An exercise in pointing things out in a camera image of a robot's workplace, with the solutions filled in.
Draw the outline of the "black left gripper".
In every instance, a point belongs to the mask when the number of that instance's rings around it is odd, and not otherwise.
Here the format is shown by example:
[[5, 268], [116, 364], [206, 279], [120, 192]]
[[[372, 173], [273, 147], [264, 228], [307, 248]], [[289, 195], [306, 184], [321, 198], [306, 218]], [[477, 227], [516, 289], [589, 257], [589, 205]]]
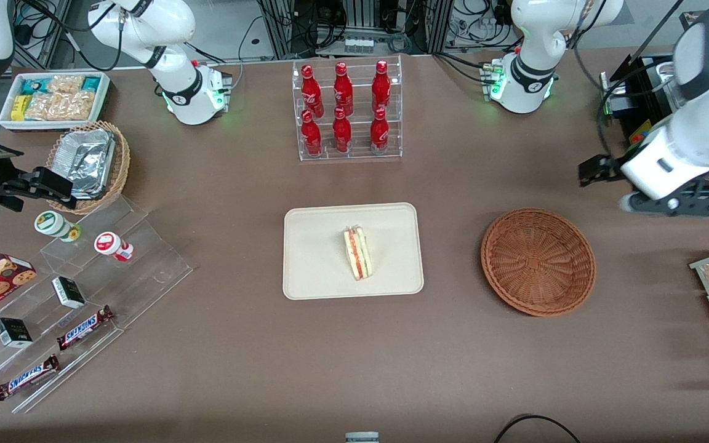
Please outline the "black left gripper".
[[627, 177], [622, 173], [622, 166], [627, 160], [626, 156], [617, 158], [611, 155], [597, 154], [593, 160], [580, 163], [579, 186], [586, 187], [593, 182], [598, 182], [603, 173], [610, 173], [610, 171], [611, 179], [626, 179]]

